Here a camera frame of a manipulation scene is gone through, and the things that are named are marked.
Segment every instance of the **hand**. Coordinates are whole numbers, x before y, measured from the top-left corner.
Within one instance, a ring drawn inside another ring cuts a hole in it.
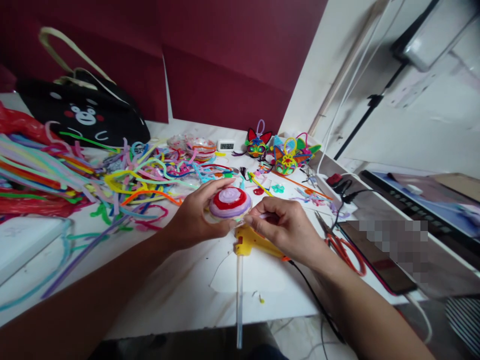
[[[279,219],[271,223],[260,218],[266,213],[275,213]],[[289,258],[306,266],[314,266],[319,262],[319,256],[329,253],[328,246],[296,201],[264,197],[243,220]]]
[[[174,244],[175,250],[191,248],[205,240],[223,238],[237,225],[235,220],[209,223],[204,217],[204,208],[210,198],[234,181],[234,178],[210,180],[185,198],[170,222],[160,231]]]

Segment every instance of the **pipe cleaner lollipop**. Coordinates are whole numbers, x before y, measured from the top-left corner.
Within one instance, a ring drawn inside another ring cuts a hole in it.
[[[294,141],[294,148],[290,151],[287,150],[287,143]],[[289,137],[283,144],[283,150],[280,146],[273,147],[273,153],[275,154],[275,166],[274,171],[281,175],[291,175],[295,169],[303,162],[312,157],[312,154],[297,154],[297,141],[294,137]]]
[[[260,124],[263,125],[261,131],[259,131]],[[267,144],[269,143],[270,139],[272,138],[272,132],[263,133],[265,130],[265,121],[260,119],[256,126],[256,132],[250,127],[248,129],[247,134],[247,141],[245,141],[246,151],[244,153],[232,153],[234,156],[241,156],[246,153],[250,155],[252,158],[258,158],[262,156],[265,151],[267,151]]]
[[[237,187],[227,187],[210,200],[210,214],[216,220],[242,219],[251,209],[252,199]]]

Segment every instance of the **yellow glue gun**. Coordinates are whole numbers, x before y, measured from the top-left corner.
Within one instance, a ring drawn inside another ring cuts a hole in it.
[[[247,224],[236,228],[235,237],[238,240],[235,244],[235,254],[238,256],[249,256],[252,252],[252,248],[257,248],[264,253],[281,259],[282,261],[290,260],[290,258],[285,256],[278,247],[273,245],[259,233],[255,232],[255,230]]]

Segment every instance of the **red wall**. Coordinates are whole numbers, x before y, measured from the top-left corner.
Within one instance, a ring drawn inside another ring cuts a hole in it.
[[[137,101],[173,117],[276,132],[327,0],[23,0],[0,5],[0,60],[15,76],[52,81],[63,70],[38,42],[41,26],[70,37]],[[70,67],[85,64],[52,41]]]

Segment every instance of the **plastic bag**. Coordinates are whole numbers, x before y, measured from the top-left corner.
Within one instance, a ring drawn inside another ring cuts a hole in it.
[[[13,196],[36,196],[42,197],[4,197],[4,194]],[[14,189],[0,189],[0,214],[38,214],[44,216],[69,217],[78,204],[70,203],[62,197],[48,194],[42,191],[19,191]]]
[[[51,144],[43,124],[24,112],[7,109],[0,101],[0,134],[12,133],[20,133],[45,145]],[[53,132],[51,132],[51,136],[60,140]]]

